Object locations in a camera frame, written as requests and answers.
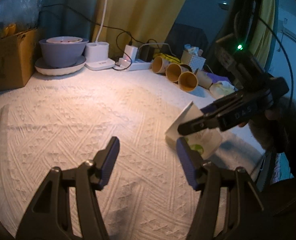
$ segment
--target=white bowl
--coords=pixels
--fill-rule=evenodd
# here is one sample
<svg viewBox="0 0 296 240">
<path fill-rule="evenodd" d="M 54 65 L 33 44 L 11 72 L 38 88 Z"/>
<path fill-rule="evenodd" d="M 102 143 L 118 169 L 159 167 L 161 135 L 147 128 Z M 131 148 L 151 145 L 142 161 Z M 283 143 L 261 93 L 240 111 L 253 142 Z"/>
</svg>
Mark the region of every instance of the white bowl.
<svg viewBox="0 0 296 240">
<path fill-rule="evenodd" d="M 82 38 L 69 37 L 69 36 L 54 37 L 46 40 L 47 43 L 54 43 L 54 44 L 70 44 L 70 43 L 77 43 L 81 41 L 82 41 Z"/>
</svg>

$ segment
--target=human hand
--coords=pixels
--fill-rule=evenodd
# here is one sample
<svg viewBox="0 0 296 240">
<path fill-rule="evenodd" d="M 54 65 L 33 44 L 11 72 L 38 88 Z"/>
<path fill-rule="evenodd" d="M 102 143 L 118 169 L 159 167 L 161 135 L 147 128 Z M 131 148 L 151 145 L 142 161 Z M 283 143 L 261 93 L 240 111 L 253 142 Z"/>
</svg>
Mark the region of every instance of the human hand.
<svg viewBox="0 0 296 240">
<path fill-rule="evenodd" d="M 282 150 L 279 150 L 279 152 L 283 152 L 287 146 L 287 140 L 296 139 L 296 101 L 293 100 L 290 111 L 288 111 L 288 106 L 289 98 L 282 97 L 277 106 L 266 110 L 261 117 L 268 121 L 278 122 L 279 127 L 281 127 L 279 130 L 279 137 L 281 139 L 278 142 L 274 140 L 274 136 L 276 135 L 273 133 L 276 131 L 273 132 L 270 127 L 272 122 L 258 122 L 258 118 L 254 118 L 248 122 L 253 136 L 264 150 L 269 150 L 272 147 L 280 148 L 280 144 L 283 144 Z"/>
</svg>

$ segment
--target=screw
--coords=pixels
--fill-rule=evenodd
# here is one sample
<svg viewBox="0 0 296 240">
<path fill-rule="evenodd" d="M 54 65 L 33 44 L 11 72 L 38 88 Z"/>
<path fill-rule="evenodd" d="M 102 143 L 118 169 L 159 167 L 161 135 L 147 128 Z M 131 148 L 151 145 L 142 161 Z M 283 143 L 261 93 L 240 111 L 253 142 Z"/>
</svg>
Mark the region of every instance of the screw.
<svg viewBox="0 0 296 240">
<path fill-rule="evenodd" d="M 238 168 L 237 168 L 237 171 L 238 171 L 239 173 L 246 173 L 246 170 L 245 170 L 245 168 L 243 168 L 243 167 L 238 167 Z"/>
<path fill-rule="evenodd" d="M 85 164 L 89 167 L 91 167 L 92 165 L 94 165 L 93 160 L 87 160 L 85 161 Z"/>
<path fill-rule="evenodd" d="M 51 170 L 54 171 L 54 172 L 59 172 L 60 168 L 59 167 L 53 167 Z"/>
<path fill-rule="evenodd" d="M 211 165 L 211 162 L 207 162 L 207 163 L 204 163 L 202 166 L 206 167 L 206 166 L 210 166 L 210 165 Z"/>
</svg>

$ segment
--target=bed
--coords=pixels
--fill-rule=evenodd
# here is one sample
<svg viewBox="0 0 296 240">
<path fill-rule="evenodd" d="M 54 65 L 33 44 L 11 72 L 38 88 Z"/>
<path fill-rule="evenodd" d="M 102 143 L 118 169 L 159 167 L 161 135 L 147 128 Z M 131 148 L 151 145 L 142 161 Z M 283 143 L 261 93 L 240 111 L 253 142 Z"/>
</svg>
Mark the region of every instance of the bed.
<svg viewBox="0 0 296 240">
<path fill-rule="evenodd" d="M 36 189 L 53 166 L 75 168 L 117 136 L 121 149 L 110 182 L 98 193 L 111 239 L 185 239 L 199 193 L 186 182 L 165 131 L 191 101 L 213 98 L 199 87 L 181 91 L 150 70 L 64 77 L 35 73 L 27 86 L 0 93 L 0 221 L 14 236 Z M 264 151 L 248 127 L 223 133 L 211 157 L 220 167 L 253 169 Z M 80 235 L 75 193 L 72 222 Z M 221 197 L 220 206 L 224 205 Z M 219 208 L 216 232 L 222 228 Z"/>
</svg>

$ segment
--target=black cable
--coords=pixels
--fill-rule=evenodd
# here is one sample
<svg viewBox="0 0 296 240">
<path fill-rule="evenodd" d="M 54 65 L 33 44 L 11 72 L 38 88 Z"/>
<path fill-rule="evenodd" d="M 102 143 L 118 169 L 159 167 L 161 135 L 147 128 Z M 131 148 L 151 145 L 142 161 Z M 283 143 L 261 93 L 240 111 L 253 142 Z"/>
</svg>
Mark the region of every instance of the black cable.
<svg viewBox="0 0 296 240">
<path fill-rule="evenodd" d="M 272 33 L 272 35 L 275 37 L 275 39 L 277 40 L 277 42 L 279 43 L 280 47 L 283 50 L 283 53 L 286 57 L 287 63 L 288 63 L 288 67 L 289 67 L 289 71 L 290 71 L 290 77 L 291 77 L 291 83 L 292 83 L 292 87 L 291 87 L 291 93 L 290 93 L 290 100 L 289 100 L 289 106 L 288 106 L 288 111 L 291 110 L 292 107 L 292 103 L 293 103 L 293 96 L 294 96 L 294 74 L 293 74 L 293 69 L 292 69 L 292 65 L 290 64 L 290 60 L 289 57 L 287 55 L 287 52 L 282 44 L 282 42 L 280 41 L 280 39 L 277 37 L 277 35 L 275 34 L 275 32 L 269 27 L 269 25 L 260 17 L 258 17 L 258 19 L 266 26 L 267 29 L 269 29 L 269 31 Z"/>
<path fill-rule="evenodd" d="M 129 65 L 128 67 L 124 68 L 124 69 L 116 69 L 116 68 L 113 67 L 113 69 L 114 69 L 114 70 L 117 70 L 117 71 L 127 70 L 128 68 L 131 67 L 131 65 L 132 65 L 132 63 L 133 63 L 131 57 L 130 57 L 127 53 L 125 53 L 125 52 L 119 47 L 119 45 L 118 45 L 118 39 L 119 39 L 119 37 L 120 37 L 123 33 L 127 33 L 127 32 L 126 32 L 126 31 L 123 31 L 123 32 L 119 33 L 118 36 L 117 36 L 117 38 L 115 39 L 115 43 L 116 43 L 116 45 L 117 45 L 117 48 L 118 48 L 119 50 L 121 50 L 124 54 L 126 54 L 126 56 L 130 59 L 131 62 L 130 62 L 130 65 Z"/>
<path fill-rule="evenodd" d="M 49 11 L 49 10 L 43 10 L 43 11 L 40 11 L 40 13 L 42 12 L 47 12 L 47 13 L 50 13 L 52 14 L 54 17 L 56 17 L 58 20 L 62 20 L 56 13 L 52 12 L 52 11 Z"/>
<path fill-rule="evenodd" d="M 81 16 L 82 18 L 84 18 L 84 19 L 87 20 L 88 22 L 91 22 L 92 24 L 99 25 L 99 26 L 101 25 L 101 24 L 96 23 L 96 22 L 94 22 L 93 20 L 89 19 L 88 17 L 86 17 L 85 15 L 83 15 L 82 13 L 80 13 L 79 11 L 77 11 L 77 10 L 73 9 L 72 7 L 70 7 L 70 6 L 66 5 L 66 4 L 63 4 L 63 3 L 57 3 L 57 4 L 51 4 L 51 5 L 45 5 L 45 6 L 43 6 L 43 8 L 48 8 L 48 7 L 53 7 L 53 6 L 59 6 L 59 5 L 65 7 L 65 8 L 68 8 L 69 10 L 73 11 L 75 14 L 78 14 L 79 16 Z M 116 28 L 116 27 L 110 27 L 110 26 L 106 26 L 106 25 L 104 25 L 104 27 L 105 27 L 105 28 L 108 28 L 108 29 L 119 30 L 119 31 L 125 32 L 125 33 L 127 33 L 127 34 L 131 37 L 131 39 L 133 39 L 134 41 L 136 41 L 136 42 L 138 42 L 138 43 L 141 43 L 141 44 L 145 44 L 145 43 L 142 42 L 142 41 L 136 40 L 136 39 L 131 35 L 130 32 L 127 32 L 127 31 L 125 31 L 124 29 Z"/>
<path fill-rule="evenodd" d="M 154 43 L 158 43 L 155 39 L 149 39 L 149 40 L 147 40 L 146 43 L 150 43 L 150 41 L 153 41 Z"/>
<path fill-rule="evenodd" d="M 234 35 L 236 36 L 237 40 L 238 40 L 238 31 L 237 31 L 237 18 L 238 18 L 238 15 L 239 13 L 237 13 L 235 15 L 235 18 L 234 18 L 234 23 L 233 23 L 233 27 L 234 27 Z M 288 63 L 288 67 L 289 67 L 289 72 L 290 72 L 290 77 L 291 77 L 291 93 L 290 93 L 290 100 L 289 100 L 289 106 L 288 106 L 288 111 L 291 110 L 291 107 L 292 107 L 292 103 L 293 103 L 293 96 L 294 96 L 294 75 L 293 75 L 293 69 L 292 69 L 292 65 L 290 64 L 290 60 L 289 60 L 289 57 L 288 57 L 288 54 L 282 44 L 282 42 L 280 41 L 280 39 L 277 37 L 277 35 L 275 34 L 275 32 L 269 27 L 269 25 L 262 19 L 260 18 L 259 16 L 258 17 L 258 20 L 260 20 L 265 26 L 266 28 L 272 33 L 272 35 L 275 37 L 275 39 L 277 40 L 277 42 L 279 43 L 281 49 L 283 50 L 283 53 L 286 57 L 286 60 L 287 60 L 287 63 Z"/>
<path fill-rule="evenodd" d="M 283 38 L 284 38 L 284 32 L 282 33 L 282 39 L 280 40 L 283 43 Z"/>
</svg>

